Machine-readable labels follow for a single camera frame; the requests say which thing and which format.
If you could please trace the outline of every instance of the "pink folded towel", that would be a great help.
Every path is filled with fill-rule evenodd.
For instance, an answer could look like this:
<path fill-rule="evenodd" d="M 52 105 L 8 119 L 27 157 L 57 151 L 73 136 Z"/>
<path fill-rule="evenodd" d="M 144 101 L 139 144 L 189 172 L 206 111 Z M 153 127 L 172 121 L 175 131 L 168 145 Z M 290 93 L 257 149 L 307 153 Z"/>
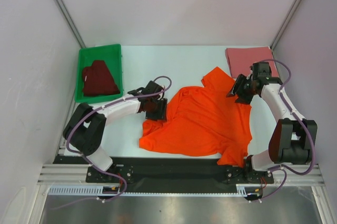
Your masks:
<path fill-rule="evenodd" d="M 269 47 L 252 47 L 252 48 L 227 48 L 226 58 L 230 67 L 232 78 L 237 78 L 239 74 L 249 75 L 250 66 L 254 62 L 263 59 L 272 59 L 273 54 Z M 274 62 L 269 62 L 272 69 L 272 76 L 279 77 Z"/>

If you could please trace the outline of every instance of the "orange polo shirt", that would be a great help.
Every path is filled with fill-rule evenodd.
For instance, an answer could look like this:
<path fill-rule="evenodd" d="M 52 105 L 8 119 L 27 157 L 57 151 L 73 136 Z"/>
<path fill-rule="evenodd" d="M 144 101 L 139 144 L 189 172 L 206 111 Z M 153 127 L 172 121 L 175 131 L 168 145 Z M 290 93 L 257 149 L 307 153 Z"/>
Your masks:
<path fill-rule="evenodd" d="M 204 87 L 184 87 L 167 105 L 167 121 L 146 120 L 140 148 L 193 157 L 220 153 L 219 165 L 243 167 L 252 139 L 251 106 L 226 98 L 234 80 L 219 67 L 202 80 Z"/>

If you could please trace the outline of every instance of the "dark red folded cloth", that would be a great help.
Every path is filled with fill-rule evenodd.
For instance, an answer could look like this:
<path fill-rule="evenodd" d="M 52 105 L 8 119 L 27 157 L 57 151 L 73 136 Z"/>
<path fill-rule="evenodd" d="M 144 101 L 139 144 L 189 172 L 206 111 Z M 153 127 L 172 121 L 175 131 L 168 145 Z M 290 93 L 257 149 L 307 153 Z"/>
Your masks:
<path fill-rule="evenodd" d="M 82 71 L 85 96 L 114 95 L 120 91 L 104 61 L 96 60 Z"/>

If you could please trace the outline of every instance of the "purple cable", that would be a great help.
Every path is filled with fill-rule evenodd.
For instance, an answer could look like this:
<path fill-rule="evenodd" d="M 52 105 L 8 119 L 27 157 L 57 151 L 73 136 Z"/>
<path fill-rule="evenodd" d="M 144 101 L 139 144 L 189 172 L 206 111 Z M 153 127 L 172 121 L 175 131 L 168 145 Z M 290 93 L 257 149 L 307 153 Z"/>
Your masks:
<path fill-rule="evenodd" d="M 119 99 L 119 100 L 116 100 L 116 101 L 113 101 L 105 106 L 100 106 L 96 109 L 94 109 L 93 111 L 91 111 L 90 113 L 88 113 L 86 116 L 84 116 L 75 126 L 74 128 L 72 129 L 72 131 L 70 132 L 68 138 L 67 138 L 67 143 L 66 143 L 66 148 L 68 149 L 69 152 L 72 152 L 72 153 L 76 153 L 76 154 L 81 154 L 81 152 L 79 151 L 76 151 L 76 150 L 72 150 L 70 149 L 70 141 L 71 141 L 71 138 L 73 137 L 75 131 L 82 125 L 82 123 L 84 123 L 84 121 L 86 121 L 91 115 L 93 115 L 95 112 L 98 112 L 102 109 L 105 109 L 107 107 L 110 107 L 112 105 L 115 105 L 115 104 L 118 104 L 120 102 L 125 102 L 127 100 L 131 100 L 131 99 L 138 99 L 138 98 L 149 98 L 150 96 L 157 96 L 157 95 L 160 95 L 162 93 L 164 93 L 165 91 L 167 91 L 171 85 L 172 85 L 172 80 L 168 77 L 168 76 L 165 76 L 165 75 L 161 75 L 161 76 L 158 76 L 157 78 L 154 79 L 154 82 L 157 81 L 158 79 L 160 78 L 166 78 L 169 80 L 170 84 L 168 85 L 167 88 L 163 89 L 162 91 L 159 91 L 159 92 L 156 92 L 156 93 L 152 93 L 152 94 L 147 94 L 147 95 L 138 95 L 138 96 L 130 96 L 129 98 L 126 98 L 125 100 L 124 99 Z M 113 176 L 113 177 L 116 177 L 116 178 L 119 178 L 120 180 L 123 181 L 123 184 L 124 184 L 124 188 L 123 190 L 118 193 L 117 195 L 115 195 L 114 197 L 110 198 L 110 199 L 107 199 L 107 200 L 104 200 L 104 202 L 110 202 L 112 200 L 115 200 L 117 198 L 119 198 L 125 191 L 126 191 L 126 188 L 127 188 L 127 184 L 126 184 L 126 181 L 123 177 L 121 176 L 118 176 L 116 174 L 113 174 L 113 173 L 109 173 L 109 172 L 106 172 L 104 170 L 101 170 L 100 168 L 96 167 L 93 163 L 91 163 L 91 161 L 86 158 L 85 156 L 82 156 L 84 160 L 86 160 L 89 164 L 92 165 L 92 167 L 99 171 L 100 173 L 103 173 L 103 174 L 106 174 L 108 176 Z M 87 198 L 83 198 L 83 199 L 78 199 L 78 200 L 75 200 L 73 202 L 70 202 L 70 203 L 67 203 L 67 204 L 64 204 L 62 206 L 59 206 L 59 207 L 54 207 L 54 208 L 50 208 L 51 210 L 58 210 L 58 209 L 61 209 L 61 208 L 64 208 L 64 207 L 68 207 L 68 206 L 71 206 L 73 204 L 76 204 L 78 202 L 81 202 L 81 201 L 85 201 L 85 200 L 91 200 L 91 199 L 97 199 L 97 197 L 87 197 Z"/>
<path fill-rule="evenodd" d="M 280 95 L 280 98 L 282 99 L 283 103 L 286 105 L 286 107 L 289 109 L 289 111 L 292 113 L 292 108 L 290 106 L 290 104 L 288 103 L 288 101 L 285 99 L 283 93 L 282 93 L 282 90 L 284 88 L 284 86 L 289 82 L 290 78 L 291 78 L 291 70 L 290 68 L 285 65 L 283 62 L 280 62 L 278 60 L 275 60 L 275 59 L 266 59 L 266 60 L 262 60 L 260 62 L 266 62 L 266 61 L 272 61 L 272 62 L 277 62 L 277 63 L 280 63 L 282 66 L 284 66 L 286 68 L 286 70 L 288 71 L 288 78 L 285 80 L 285 82 L 281 85 L 280 89 L 279 89 L 279 95 Z M 280 184 L 280 186 L 275 190 L 273 191 L 272 193 L 268 194 L 267 196 L 263 197 L 262 199 L 266 199 L 266 198 L 269 198 L 271 195 L 274 195 L 277 191 L 279 191 L 283 185 L 285 184 L 285 181 L 287 179 L 287 173 L 285 170 L 281 169 L 281 167 L 285 167 L 287 168 L 288 170 L 290 170 L 291 172 L 297 174 L 297 175 L 300 175 L 300 176 L 304 176 L 304 175 L 307 175 L 309 174 L 314 165 L 315 165 L 315 162 L 316 162 L 316 154 L 315 154 L 315 146 L 314 146 L 314 142 L 312 140 L 312 137 L 311 137 L 311 134 L 309 132 L 309 130 L 307 129 L 307 127 L 304 125 L 304 123 L 302 122 L 302 120 L 298 117 L 298 115 L 296 113 L 292 113 L 292 115 L 294 116 L 294 118 L 299 122 L 299 124 L 301 125 L 301 127 L 303 128 L 303 130 L 305 131 L 306 133 L 306 136 L 308 137 L 309 139 L 309 143 L 310 143 L 310 147 L 311 147 L 311 151 L 312 151 L 312 159 L 311 159 L 311 162 L 310 162 L 310 166 L 309 168 L 304 171 L 304 172 L 298 172 L 292 168 L 290 168 L 289 166 L 285 165 L 285 164 L 281 164 L 281 165 L 277 165 L 277 166 L 274 166 L 274 167 L 271 167 L 269 168 L 268 170 L 270 172 L 274 172 L 274 171 L 277 171 L 277 170 L 282 170 L 284 172 L 284 179 L 282 181 L 282 183 Z"/>
<path fill-rule="evenodd" d="M 272 193 L 268 194 L 267 196 L 265 196 L 261 199 L 267 199 L 267 198 L 273 196 L 275 193 L 277 193 L 284 186 L 288 174 L 286 173 L 285 170 L 282 170 L 282 171 L 284 172 L 284 179 L 283 179 L 282 183 L 280 184 L 280 186 L 276 190 L 274 190 Z"/>

